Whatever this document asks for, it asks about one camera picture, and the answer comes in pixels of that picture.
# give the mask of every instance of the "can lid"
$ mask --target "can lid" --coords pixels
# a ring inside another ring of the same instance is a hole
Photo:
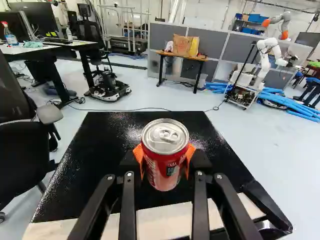
[[[188,144],[189,133],[181,122],[160,118],[144,127],[141,138],[143,144],[152,152],[170,155],[179,152]]]

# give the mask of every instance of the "red soda can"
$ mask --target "red soda can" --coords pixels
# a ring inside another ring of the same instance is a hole
[[[144,127],[141,142],[150,184],[163,192],[175,188],[188,150],[187,128],[173,119],[156,119]]]

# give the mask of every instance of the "water bottle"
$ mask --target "water bottle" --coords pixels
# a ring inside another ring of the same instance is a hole
[[[19,42],[18,42],[16,36],[10,32],[10,30],[8,28],[8,23],[6,21],[2,21],[1,23],[4,27],[4,37],[5,37],[6,41],[8,42],[8,45],[9,46],[18,46]]]
[[[73,39],[73,37],[72,37],[72,33],[71,33],[69,27],[66,28],[65,33],[66,33],[66,35],[67,35],[67,37],[68,37],[68,41],[73,42],[74,39]]]

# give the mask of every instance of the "orange gripper pad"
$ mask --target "orange gripper pad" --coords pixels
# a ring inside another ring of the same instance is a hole
[[[134,149],[133,149],[133,155],[135,156],[136,161],[140,165],[140,174],[141,179],[144,178],[145,170],[143,169],[143,160],[144,160],[144,151],[142,149],[141,143],[139,143]]]
[[[262,25],[263,27],[268,27],[269,24],[270,24],[270,19],[268,18],[268,19],[265,19],[265,20],[262,22],[261,25]]]
[[[288,31],[284,31],[284,32],[282,33],[282,35],[281,35],[281,40],[285,40],[285,39],[287,39],[287,38],[288,38],[288,36],[289,36]]]
[[[196,148],[191,144],[188,143],[188,150],[185,153],[185,176],[186,179],[189,177],[189,164],[192,156],[194,155]]]

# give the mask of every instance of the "keyboard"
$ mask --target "keyboard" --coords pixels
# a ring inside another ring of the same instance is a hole
[[[55,37],[45,37],[44,41],[45,42],[52,42],[52,43],[60,43],[60,44],[70,44],[71,43],[71,41],[69,41],[68,39],[55,38]]]

